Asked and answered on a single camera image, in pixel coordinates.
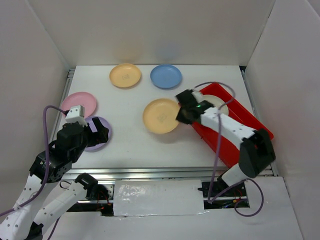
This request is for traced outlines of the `blue plastic plate rear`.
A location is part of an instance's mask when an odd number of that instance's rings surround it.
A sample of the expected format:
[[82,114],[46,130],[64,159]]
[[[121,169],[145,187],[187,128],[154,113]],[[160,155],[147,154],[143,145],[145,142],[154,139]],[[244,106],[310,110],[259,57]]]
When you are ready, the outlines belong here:
[[176,88],[182,82],[183,76],[180,70],[171,64],[161,64],[150,72],[151,82],[158,88],[170,90]]

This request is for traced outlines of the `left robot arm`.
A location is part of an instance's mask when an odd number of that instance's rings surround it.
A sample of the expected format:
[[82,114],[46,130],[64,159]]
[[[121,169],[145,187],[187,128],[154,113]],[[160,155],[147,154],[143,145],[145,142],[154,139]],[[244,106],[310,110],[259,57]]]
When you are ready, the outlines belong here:
[[85,148],[106,143],[109,129],[98,117],[93,118],[96,131],[78,122],[66,123],[30,168],[27,182],[13,209],[0,225],[2,240],[41,240],[51,225],[82,199],[106,197],[108,191],[88,173],[80,174],[69,187],[47,205],[44,202],[84,152]]

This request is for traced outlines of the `yellow plastic plate front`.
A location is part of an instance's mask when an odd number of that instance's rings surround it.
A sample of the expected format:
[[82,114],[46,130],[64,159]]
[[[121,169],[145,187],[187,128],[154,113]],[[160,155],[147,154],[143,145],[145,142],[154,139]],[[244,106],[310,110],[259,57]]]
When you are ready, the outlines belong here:
[[179,124],[176,120],[179,110],[180,106],[174,100],[168,98],[155,99],[143,111],[143,124],[151,133],[169,133]]

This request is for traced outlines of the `aluminium table frame rail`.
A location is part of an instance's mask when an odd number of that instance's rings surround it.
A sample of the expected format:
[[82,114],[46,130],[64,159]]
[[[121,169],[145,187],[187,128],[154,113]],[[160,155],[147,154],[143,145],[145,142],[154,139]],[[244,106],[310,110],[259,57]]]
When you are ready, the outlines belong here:
[[76,168],[62,177],[65,181],[75,180],[82,173],[93,176],[98,181],[138,181],[138,180],[176,180],[210,179],[212,167],[153,167],[153,168]]

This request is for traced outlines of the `white foam board cover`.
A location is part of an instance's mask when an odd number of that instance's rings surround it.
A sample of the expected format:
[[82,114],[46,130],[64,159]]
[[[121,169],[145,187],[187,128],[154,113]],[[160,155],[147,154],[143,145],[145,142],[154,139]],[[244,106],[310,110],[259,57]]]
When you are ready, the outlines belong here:
[[203,214],[201,186],[200,180],[117,181],[113,213],[117,217]]

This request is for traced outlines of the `yellow plastic plate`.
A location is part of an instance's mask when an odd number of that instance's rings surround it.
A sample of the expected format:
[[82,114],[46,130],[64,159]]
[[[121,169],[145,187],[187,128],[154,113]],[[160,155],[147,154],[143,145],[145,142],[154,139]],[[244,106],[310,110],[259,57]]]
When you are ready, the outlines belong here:
[[118,88],[131,88],[141,79],[141,70],[134,64],[123,63],[115,66],[109,73],[110,82]]
[[180,106],[174,100],[168,98],[155,99],[143,111],[143,124],[151,133],[169,133],[179,124],[176,120],[179,110]]

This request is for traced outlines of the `red plastic bin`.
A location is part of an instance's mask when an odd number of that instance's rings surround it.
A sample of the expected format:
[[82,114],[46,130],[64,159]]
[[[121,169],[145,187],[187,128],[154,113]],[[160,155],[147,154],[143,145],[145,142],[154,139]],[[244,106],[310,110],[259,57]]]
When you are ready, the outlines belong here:
[[[224,102],[231,99],[232,95],[227,92],[221,85],[212,83],[203,87],[200,92],[203,95],[212,95],[222,99]],[[240,122],[243,125],[253,129],[267,129],[253,114],[252,110],[243,106],[237,99],[227,104],[228,116]],[[216,151],[218,133],[208,127],[202,126],[199,123],[192,124],[193,129],[206,142],[206,144]],[[228,167],[238,163],[240,151],[225,137],[221,138],[221,146],[219,152],[220,160]]]

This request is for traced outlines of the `cream plastic plate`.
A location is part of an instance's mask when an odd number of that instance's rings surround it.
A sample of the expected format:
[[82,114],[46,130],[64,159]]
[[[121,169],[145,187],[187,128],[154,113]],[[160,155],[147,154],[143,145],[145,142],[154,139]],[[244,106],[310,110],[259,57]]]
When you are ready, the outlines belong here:
[[[203,95],[203,99],[213,104],[216,108],[219,108],[225,103],[221,98],[210,94]],[[220,111],[227,116],[229,115],[229,108],[227,105],[224,105]]]

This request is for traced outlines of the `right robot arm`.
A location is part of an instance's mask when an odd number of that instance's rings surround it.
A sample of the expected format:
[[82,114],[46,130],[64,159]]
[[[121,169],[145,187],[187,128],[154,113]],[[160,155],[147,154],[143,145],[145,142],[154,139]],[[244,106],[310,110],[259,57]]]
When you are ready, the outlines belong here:
[[198,123],[218,133],[239,150],[239,160],[217,179],[217,189],[223,196],[235,190],[235,184],[254,179],[275,159],[269,133],[256,130],[224,114],[219,107],[205,100],[196,90],[187,89],[175,96],[180,105],[176,120],[191,125]]

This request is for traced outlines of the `purple plastic plate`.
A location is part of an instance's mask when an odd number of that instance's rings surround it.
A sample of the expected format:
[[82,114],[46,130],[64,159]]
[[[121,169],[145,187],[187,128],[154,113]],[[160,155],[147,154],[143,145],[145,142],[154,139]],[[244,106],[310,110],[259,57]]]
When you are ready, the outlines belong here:
[[[87,118],[85,118],[85,121],[87,122],[87,124],[89,125],[90,129],[92,130],[92,132],[97,132],[97,128],[95,127],[94,123],[93,123],[93,118],[95,118],[96,116],[89,116]],[[100,122],[102,123],[102,125],[108,129],[108,141],[105,143],[100,143],[97,144],[95,146],[91,146],[91,147],[86,147],[84,149],[85,152],[96,152],[100,149],[102,149],[103,147],[105,147],[109,141],[111,140],[111,136],[112,136],[112,126],[110,125],[110,123],[103,117],[101,116],[97,116],[97,118],[99,118]]]

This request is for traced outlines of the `yellow plastic plate rear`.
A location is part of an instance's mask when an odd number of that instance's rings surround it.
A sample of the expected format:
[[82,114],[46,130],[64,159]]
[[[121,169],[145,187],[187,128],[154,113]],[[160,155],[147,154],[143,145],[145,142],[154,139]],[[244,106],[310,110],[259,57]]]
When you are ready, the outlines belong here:
[[110,82],[118,88],[131,88],[141,79],[141,70],[134,64],[123,63],[115,66],[109,73]]

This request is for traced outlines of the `pink plastic plate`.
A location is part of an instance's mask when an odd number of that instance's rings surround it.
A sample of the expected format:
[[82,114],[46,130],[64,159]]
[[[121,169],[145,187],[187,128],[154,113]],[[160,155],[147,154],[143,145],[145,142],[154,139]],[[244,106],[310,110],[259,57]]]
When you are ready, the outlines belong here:
[[91,116],[97,108],[96,98],[89,92],[75,92],[67,96],[62,104],[61,109],[64,111],[69,110],[71,107],[81,105],[84,107],[84,117]]

